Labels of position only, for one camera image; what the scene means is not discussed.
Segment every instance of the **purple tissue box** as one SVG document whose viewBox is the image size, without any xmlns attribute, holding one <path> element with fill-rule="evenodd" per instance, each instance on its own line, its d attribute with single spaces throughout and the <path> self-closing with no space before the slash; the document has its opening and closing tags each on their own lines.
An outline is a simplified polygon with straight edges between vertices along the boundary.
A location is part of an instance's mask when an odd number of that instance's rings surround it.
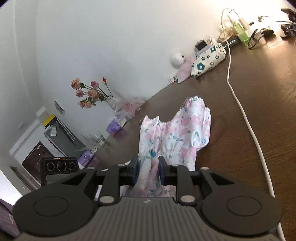
<svg viewBox="0 0 296 241">
<path fill-rule="evenodd" d="M 90 162 L 92 157 L 94 156 L 94 153 L 90 150 L 85 151 L 81 157 L 77 160 L 78 163 L 80 163 L 83 167 L 86 167 L 87 164 Z"/>
<path fill-rule="evenodd" d="M 106 131 L 114 136 L 118 131 L 120 131 L 122 129 L 122 127 L 115 121 L 112 120 L 111 123 L 108 125 L 108 127 L 106 128 Z"/>
</svg>

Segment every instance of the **floral pouch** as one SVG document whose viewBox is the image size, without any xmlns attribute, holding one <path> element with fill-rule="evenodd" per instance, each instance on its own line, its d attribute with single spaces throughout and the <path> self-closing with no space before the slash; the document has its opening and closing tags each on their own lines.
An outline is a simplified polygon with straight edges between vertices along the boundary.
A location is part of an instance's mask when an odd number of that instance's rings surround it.
<svg viewBox="0 0 296 241">
<path fill-rule="evenodd" d="M 191 76 L 198 77 L 214 68 L 225 59 L 226 50 L 221 43 L 213 43 L 205 52 L 200 54 L 192 64 Z"/>
</svg>

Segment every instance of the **floral dress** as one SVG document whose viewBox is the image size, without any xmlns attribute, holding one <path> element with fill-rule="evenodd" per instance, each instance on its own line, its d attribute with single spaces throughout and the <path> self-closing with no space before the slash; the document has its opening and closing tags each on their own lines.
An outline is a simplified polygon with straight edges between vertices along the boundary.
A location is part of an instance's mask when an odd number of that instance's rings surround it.
<svg viewBox="0 0 296 241">
<path fill-rule="evenodd" d="M 174 186 L 162 186 L 158 174 L 158 156 L 168 164 L 180 164 L 195 169 L 196 153 L 209 143 L 211 114 L 203 99 L 188 98 L 169 122 L 159 116 L 146 116 L 141 125 L 139 162 L 140 172 L 134 187 L 123 196 L 176 196 Z"/>
</svg>

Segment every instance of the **brown tabletop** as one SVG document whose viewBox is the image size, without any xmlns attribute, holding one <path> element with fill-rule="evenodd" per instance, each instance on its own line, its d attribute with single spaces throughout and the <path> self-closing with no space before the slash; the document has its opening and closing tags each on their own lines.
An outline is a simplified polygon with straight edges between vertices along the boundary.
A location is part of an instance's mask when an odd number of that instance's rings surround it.
<svg viewBox="0 0 296 241">
<path fill-rule="evenodd" d="M 231 56 L 230 83 L 264 153 L 283 207 L 286 240 L 296 240 L 296 40 L 253 50 L 239 44 Z M 198 95 L 210 108 L 212 122 L 210 142 L 197 153 L 196 170 L 207 166 L 268 192 L 256 146 L 226 83 L 228 61 L 227 57 L 198 79 L 190 77 L 162 89 L 96 155 L 108 166 L 129 161 L 138 153 L 140 120 L 145 115 L 170 121 L 187 97 Z"/>
</svg>

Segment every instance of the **dark brown door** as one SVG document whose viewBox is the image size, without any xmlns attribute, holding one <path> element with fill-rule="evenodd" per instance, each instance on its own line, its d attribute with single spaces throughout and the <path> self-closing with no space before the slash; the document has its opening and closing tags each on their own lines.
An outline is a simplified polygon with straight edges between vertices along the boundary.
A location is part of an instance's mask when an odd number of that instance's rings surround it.
<svg viewBox="0 0 296 241">
<path fill-rule="evenodd" d="M 40 183 L 40 158 L 47 156 L 53 157 L 46 147 L 41 142 L 39 142 L 22 162 L 22 166 Z"/>
</svg>

